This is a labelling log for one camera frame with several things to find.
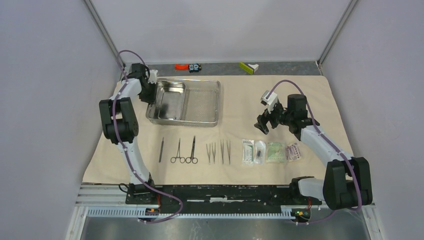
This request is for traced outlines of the long steel tweezers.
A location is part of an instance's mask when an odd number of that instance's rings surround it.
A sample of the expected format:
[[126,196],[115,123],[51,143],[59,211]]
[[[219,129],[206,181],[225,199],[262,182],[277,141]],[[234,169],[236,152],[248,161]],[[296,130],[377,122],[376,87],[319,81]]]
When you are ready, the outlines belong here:
[[221,163],[224,165],[225,163],[228,163],[228,165],[231,164],[231,141],[223,139],[220,140],[220,156],[221,156]]

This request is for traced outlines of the wire mesh steel basket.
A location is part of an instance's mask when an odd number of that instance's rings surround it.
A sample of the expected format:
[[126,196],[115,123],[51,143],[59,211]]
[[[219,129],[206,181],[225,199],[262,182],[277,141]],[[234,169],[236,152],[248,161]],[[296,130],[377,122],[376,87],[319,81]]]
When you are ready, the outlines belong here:
[[218,80],[160,78],[158,82],[160,81],[183,82],[186,85],[182,117],[181,120],[159,120],[146,117],[151,123],[205,128],[218,124],[221,102],[221,83]]

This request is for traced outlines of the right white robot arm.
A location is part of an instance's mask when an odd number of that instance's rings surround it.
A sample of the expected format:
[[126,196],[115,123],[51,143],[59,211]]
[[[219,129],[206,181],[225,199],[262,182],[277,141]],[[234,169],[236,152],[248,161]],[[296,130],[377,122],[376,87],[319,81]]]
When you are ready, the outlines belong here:
[[373,202],[369,162],[342,150],[324,133],[319,122],[308,112],[305,95],[288,95],[287,107],[283,107],[278,95],[267,90],[261,103],[266,109],[257,117],[254,124],[257,129],[268,134],[267,124],[272,129],[287,126],[326,167],[323,179],[313,176],[292,179],[288,196],[293,203],[302,204],[312,197],[324,201],[331,210],[341,210],[360,208]]

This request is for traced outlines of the clear plastic bag item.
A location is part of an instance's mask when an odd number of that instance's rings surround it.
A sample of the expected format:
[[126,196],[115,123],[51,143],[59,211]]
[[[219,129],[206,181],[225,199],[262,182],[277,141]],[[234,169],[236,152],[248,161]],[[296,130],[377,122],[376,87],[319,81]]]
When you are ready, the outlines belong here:
[[254,143],[254,147],[255,155],[253,161],[255,164],[262,165],[265,161],[267,145],[264,141],[258,140]]

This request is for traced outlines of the green white brush tool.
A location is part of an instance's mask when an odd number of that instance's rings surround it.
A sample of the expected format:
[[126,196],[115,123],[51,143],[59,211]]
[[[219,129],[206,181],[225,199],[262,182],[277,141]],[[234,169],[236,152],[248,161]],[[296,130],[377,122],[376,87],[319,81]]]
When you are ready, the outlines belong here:
[[258,64],[250,64],[250,63],[240,62],[238,65],[242,70],[244,70],[246,73],[248,73],[250,75],[253,75],[259,69]]

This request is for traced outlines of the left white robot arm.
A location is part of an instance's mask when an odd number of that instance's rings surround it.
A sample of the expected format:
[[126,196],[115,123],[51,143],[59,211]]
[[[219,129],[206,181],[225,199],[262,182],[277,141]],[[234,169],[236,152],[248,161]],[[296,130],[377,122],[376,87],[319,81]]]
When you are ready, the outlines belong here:
[[118,92],[99,102],[103,134],[118,147],[129,171],[127,204],[137,201],[151,204],[158,196],[138,146],[139,123],[132,103],[138,96],[144,102],[152,100],[154,90],[156,79],[150,79],[149,68],[142,63],[133,63],[130,73],[121,80]]

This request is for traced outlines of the white pouch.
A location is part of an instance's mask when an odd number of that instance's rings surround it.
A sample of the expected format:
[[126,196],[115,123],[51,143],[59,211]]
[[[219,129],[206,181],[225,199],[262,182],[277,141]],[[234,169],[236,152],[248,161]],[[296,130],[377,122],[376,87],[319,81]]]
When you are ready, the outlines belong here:
[[242,139],[242,163],[252,166],[254,164],[255,145],[251,139]]

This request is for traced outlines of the beige cloth wrap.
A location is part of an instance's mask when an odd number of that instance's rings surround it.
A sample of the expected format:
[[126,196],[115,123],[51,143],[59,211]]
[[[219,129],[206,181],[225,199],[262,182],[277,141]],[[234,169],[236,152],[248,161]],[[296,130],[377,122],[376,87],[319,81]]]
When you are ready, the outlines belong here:
[[[242,163],[242,139],[284,144],[297,141],[286,126],[271,129],[268,134],[254,127],[257,116],[265,109],[261,96],[267,90],[274,90],[282,104],[286,104],[288,95],[303,92],[314,118],[326,135],[344,151],[352,151],[339,109],[324,76],[230,75],[215,76],[214,80],[221,84],[222,102],[218,124],[214,127],[154,124],[146,118],[147,104],[141,101],[133,103],[139,124],[138,146],[156,185],[285,185],[302,176],[322,179],[325,166],[303,143],[299,144],[302,158],[298,161]],[[194,136],[194,156],[198,163],[171,163],[170,158],[177,153],[179,139],[180,155],[184,158],[190,156]],[[163,155],[159,163],[163,137]],[[220,140],[231,142],[230,165],[221,162]],[[206,150],[209,143],[216,143],[216,163],[212,164],[208,163]]]

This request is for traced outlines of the steel surgical scissors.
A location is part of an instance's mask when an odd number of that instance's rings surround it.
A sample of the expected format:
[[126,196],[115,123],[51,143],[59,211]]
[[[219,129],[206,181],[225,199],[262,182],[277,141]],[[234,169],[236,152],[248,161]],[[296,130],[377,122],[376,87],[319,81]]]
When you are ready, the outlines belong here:
[[195,157],[195,149],[196,149],[196,137],[194,136],[192,140],[190,156],[186,157],[184,161],[186,164],[197,164],[199,162],[198,158]]

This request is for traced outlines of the stainless steel tray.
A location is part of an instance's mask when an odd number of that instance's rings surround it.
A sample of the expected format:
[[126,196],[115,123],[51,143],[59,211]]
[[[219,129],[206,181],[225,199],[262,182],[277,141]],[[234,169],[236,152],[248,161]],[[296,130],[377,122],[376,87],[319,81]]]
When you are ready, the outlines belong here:
[[155,102],[146,110],[150,120],[179,121],[183,115],[186,85],[182,81],[159,81]]

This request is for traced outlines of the steel surgical forceps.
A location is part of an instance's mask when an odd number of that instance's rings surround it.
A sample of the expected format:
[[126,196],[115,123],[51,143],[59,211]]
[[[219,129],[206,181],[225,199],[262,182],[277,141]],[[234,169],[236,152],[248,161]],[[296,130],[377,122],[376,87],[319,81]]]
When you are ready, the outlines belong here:
[[206,144],[206,154],[208,157],[208,164],[215,164],[216,163],[216,143],[212,142],[212,143],[208,143]]

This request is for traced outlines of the dark packet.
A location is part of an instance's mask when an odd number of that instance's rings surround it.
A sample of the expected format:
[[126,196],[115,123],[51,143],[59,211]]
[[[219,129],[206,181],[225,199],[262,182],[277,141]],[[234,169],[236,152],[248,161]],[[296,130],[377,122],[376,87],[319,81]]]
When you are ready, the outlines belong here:
[[297,142],[287,145],[285,151],[286,159],[289,163],[299,161],[302,158],[300,145]]

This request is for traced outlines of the green printed gauze packet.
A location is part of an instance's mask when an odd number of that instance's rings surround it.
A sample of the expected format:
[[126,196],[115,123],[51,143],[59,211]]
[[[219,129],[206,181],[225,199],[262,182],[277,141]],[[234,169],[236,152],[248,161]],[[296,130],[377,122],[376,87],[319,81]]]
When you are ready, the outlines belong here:
[[283,142],[268,142],[266,163],[286,163],[286,144]]

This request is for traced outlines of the steel hemostat clamp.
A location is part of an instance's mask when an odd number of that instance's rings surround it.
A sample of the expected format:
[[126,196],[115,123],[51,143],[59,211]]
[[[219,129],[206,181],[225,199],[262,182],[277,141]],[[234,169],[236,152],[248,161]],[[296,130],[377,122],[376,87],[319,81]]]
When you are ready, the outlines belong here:
[[172,164],[174,164],[176,162],[180,162],[180,163],[184,164],[186,162],[186,158],[181,156],[181,139],[178,140],[177,152],[176,152],[175,156],[172,156],[170,158],[170,162]]

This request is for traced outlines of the steel scalpel handle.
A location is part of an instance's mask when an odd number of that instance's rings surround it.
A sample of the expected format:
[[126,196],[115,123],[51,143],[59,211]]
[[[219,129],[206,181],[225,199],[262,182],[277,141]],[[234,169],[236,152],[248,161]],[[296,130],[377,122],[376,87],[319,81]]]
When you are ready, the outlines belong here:
[[164,144],[165,144],[165,137],[162,137],[161,145],[160,145],[160,152],[159,152],[158,163],[161,163],[162,162]]

